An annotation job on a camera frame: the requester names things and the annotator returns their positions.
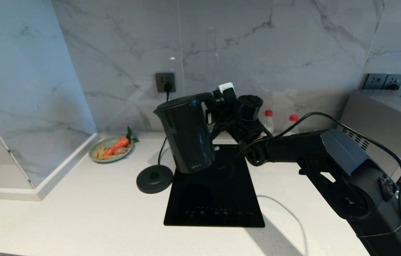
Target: marble wall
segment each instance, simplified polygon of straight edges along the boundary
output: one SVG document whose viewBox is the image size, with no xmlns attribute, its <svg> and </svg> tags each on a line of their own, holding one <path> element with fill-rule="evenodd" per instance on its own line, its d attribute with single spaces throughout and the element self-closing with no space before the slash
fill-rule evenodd
<svg viewBox="0 0 401 256">
<path fill-rule="evenodd" d="M 31 182 L 94 132 L 52 3 L 0 1 L 0 135 Z"/>
<path fill-rule="evenodd" d="M 364 73 L 401 73 L 398 0 L 53 3 L 100 131 L 162 129 L 157 71 L 175 72 L 172 97 L 233 82 L 274 110 L 276 131 L 293 113 L 339 117 Z M 301 130 L 329 125 L 312 118 Z"/>
</svg>

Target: carrot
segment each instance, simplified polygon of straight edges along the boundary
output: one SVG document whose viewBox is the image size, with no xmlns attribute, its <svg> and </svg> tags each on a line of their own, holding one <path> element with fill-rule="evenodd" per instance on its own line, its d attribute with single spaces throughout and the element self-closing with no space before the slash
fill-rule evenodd
<svg viewBox="0 0 401 256">
<path fill-rule="evenodd" d="M 109 156 L 112 155 L 115 150 L 117 148 L 121 148 L 126 146 L 127 144 L 129 144 L 129 139 L 128 138 L 120 138 L 115 144 L 114 146 L 111 146 L 111 148 L 105 153 L 103 154 L 101 157 L 105 157 L 105 156 Z"/>
</svg>

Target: plastic bottle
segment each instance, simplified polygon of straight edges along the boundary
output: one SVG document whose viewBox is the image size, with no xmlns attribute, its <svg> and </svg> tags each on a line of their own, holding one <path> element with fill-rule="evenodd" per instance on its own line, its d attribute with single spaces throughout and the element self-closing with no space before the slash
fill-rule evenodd
<svg viewBox="0 0 401 256">
<path fill-rule="evenodd" d="M 285 126 L 284 126 L 282 131 L 285 131 L 287 128 L 289 128 L 295 122 L 297 122 L 298 118 L 299 118 L 298 115 L 290 115 L 289 121 L 287 121 L 287 123 L 285 124 Z M 300 131 L 298 130 L 298 126 L 295 126 L 293 129 L 288 131 L 284 136 L 290 136 L 290 135 L 293 135 L 293 134 L 296 134 L 296 133 L 300 133 Z"/>
<path fill-rule="evenodd" d="M 273 130 L 275 129 L 275 125 L 273 125 L 273 111 L 270 109 L 265 110 L 265 118 L 262 120 L 262 124 L 265 126 L 265 128 L 273 134 Z M 264 132 L 260 134 L 260 138 L 267 136 Z"/>
</svg>

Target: induction cooktop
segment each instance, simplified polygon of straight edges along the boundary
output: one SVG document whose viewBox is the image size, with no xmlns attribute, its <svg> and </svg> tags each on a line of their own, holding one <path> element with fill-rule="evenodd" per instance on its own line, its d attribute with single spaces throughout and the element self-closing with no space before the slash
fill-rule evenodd
<svg viewBox="0 0 401 256">
<path fill-rule="evenodd" d="M 173 177 L 164 225 L 265 227 L 248 166 L 243 156 L 223 170 L 237 145 L 215 145 L 215 163 L 205 170 Z"/>
</svg>

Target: robotic arm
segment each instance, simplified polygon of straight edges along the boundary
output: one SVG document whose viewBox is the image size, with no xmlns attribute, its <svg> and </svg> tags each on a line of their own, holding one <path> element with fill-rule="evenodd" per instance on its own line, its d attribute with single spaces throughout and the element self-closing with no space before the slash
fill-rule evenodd
<svg viewBox="0 0 401 256">
<path fill-rule="evenodd" d="M 215 123 L 210 144 L 221 131 L 227 131 L 254 166 L 298 163 L 299 174 L 308 177 L 339 217 L 350 224 L 370 255 L 401 256 L 396 185 L 355 141 L 335 129 L 272 138 L 257 119 L 263 103 L 259 97 L 237 98 L 233 88 L 202 97 L 209 99 L 205 102 L 207 123 Z M 267 136 L 258 139 L 262 132 Z M 176 141 L 169 142 L 172 149 L 179 148 Z M 322 173 L 329 173 L 335 181 Z"/>
</svg>

